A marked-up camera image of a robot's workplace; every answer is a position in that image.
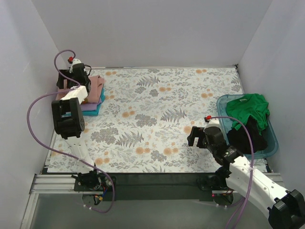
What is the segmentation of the floral patterned tablecloth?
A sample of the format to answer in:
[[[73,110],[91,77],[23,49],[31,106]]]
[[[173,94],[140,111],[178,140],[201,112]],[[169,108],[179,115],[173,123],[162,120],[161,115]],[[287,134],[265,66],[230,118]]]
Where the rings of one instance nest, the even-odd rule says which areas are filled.
[[[189,147],[193,126],[217,115],[225,94],[242,94],[235,68],[95,69],[105,100],[85,118],[89,156],[107,173],[214,172],[206,149]]]

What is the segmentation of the green t-shirt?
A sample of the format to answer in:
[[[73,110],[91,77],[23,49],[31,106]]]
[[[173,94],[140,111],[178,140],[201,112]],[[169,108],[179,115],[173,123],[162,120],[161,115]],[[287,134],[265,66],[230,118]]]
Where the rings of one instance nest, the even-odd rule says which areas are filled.
[[[253,119],[258,133],[261,134],[268,126],[269,103],[262,94],[245,94],[241,98],[229,101],[226,105],[226,113],[244,125],[249,118]]]

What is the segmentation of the folded purple t-shirt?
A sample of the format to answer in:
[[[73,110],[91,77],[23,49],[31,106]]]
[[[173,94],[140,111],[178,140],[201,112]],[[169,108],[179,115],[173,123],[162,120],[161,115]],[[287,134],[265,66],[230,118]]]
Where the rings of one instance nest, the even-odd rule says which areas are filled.
[[[81,110],[82,111],[94,111],[97,109],[97,106],[100,105],[102,102],[99,101],[97,103],[85,103],[81,104]]]

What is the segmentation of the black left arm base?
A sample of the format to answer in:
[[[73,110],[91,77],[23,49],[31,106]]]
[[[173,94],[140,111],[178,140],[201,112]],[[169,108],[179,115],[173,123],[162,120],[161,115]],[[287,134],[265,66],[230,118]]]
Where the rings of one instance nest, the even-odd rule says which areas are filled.
[[[117,177],[114,174],[109,174],[110,179],[105,174],[97,170],[90,171],[89,173],[78,173],[71,175],[74,179],[74,191],[110,191],[112,192],[112,184],[116,184]]]

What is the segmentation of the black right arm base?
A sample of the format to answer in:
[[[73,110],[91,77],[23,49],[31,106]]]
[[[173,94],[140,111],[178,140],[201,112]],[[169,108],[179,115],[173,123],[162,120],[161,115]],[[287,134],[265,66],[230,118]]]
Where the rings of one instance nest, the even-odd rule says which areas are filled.
[[[226,179],[229,178],[232,172],[227,168],[220,167],[214,173],[202,173],[196,179],[198,188],[202,191],[221,190],[228,191]]]

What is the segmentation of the pink t-shirt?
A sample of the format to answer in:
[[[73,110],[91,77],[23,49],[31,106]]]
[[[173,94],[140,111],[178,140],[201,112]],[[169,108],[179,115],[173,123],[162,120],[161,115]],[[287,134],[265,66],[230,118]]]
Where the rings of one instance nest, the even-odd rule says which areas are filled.
[[[98,103],[100,100],[100,96],[102,93],[102,88],[104,84],[104,79],[101,78],[99,75],[96,76],[90,76],[89,77],[91,81],[91,90],[89,92],[89,95],[85,98],[85,100],[82,102],[82,104],[88,104],[88,103]],[[67,79],[64,80],[64,89],[59,89],[58,92],[62,92],[64,90],[67,90]],[[56,100],[60,100],[66,95],[66,93],[60,93],[56,96]]]

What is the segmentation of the black t-shirt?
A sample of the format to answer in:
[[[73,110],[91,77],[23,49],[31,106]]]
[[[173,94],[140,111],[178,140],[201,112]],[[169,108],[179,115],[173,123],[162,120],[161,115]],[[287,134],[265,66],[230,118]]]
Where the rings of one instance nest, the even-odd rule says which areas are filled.
[[[265,150],[268,146],[268,143],[265,138],[259,134],[257,121],[250,116],[247,123],[245,124],[245,127],[251,137],[254,153],[257,151]],[[227,133],[227,137],[230,145],[236,147],[243,154],[251,154],[249,139],[243,127],[240,127],[238,130],[233,128]]]

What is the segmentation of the folded teal t-shirt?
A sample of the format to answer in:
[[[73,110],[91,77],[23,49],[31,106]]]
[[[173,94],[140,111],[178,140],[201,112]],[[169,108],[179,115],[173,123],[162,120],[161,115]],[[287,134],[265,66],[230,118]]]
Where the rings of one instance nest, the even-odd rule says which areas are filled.
[[[81,104],[83,116],[98,116],[102,103],[105,101],[104,88],[97,103]]]

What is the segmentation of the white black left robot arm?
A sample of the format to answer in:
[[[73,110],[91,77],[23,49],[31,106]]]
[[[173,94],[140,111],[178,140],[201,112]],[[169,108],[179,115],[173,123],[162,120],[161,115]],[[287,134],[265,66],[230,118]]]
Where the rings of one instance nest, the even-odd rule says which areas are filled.
[[[85,130],[85,121],[81,110],[81,103],[88,96],[91,82],[86,73],[79,78],[69,70],[60,70],[57,86],[69,91],[59,100],[51,103],[52,117],[55,132],[68,145],[71,156],[76,160],[76,173],[89,174],[94,170],[82,132]]]

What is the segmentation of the blue plastic bin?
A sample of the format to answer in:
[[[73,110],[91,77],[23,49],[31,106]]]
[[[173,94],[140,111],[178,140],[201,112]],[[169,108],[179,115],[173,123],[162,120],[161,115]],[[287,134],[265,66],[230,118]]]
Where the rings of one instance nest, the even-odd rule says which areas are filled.
[[[232,100],[235,100],[235,99],[240,99],[243,96],[244,96],[244,94],[225,94],[225,95],[220,96],[216,103],[218,115],[219,116],[228,116],[228,114],[226,112],[227,103]],[[219,123],[220,123],[222,132],[225,133],[224,139],[226,140],[227,144],[229,144],[227,134],[232,129],[233,120],[228,119],[228,118],[220,119]],[[273,127],[272,127],[272,124],[271,124],[269,118],[267,118],[267,123],[268,123],[267,128],[264,131],[262,131],[262,136],[267,141],[267,148],[265,150],[256,151],[254,153],[255,159],[271,157],[277,152],[277,150],[279,148],[279,144],[278,144],[275,132],[273,130]]]

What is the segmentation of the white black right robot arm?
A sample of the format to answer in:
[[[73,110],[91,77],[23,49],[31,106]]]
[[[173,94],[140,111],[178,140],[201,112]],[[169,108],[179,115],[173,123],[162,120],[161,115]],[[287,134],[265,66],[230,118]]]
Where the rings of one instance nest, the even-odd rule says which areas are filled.
[[[192,127],[188,145],[209,150],[220,168],[216,171],[216,185],[233,189],[254,204],[274,229],[299,229],[305,224],[305,200],[296,189],[275,183],[260,170],[252,168],[247,158],[226,143],[220,128]]]

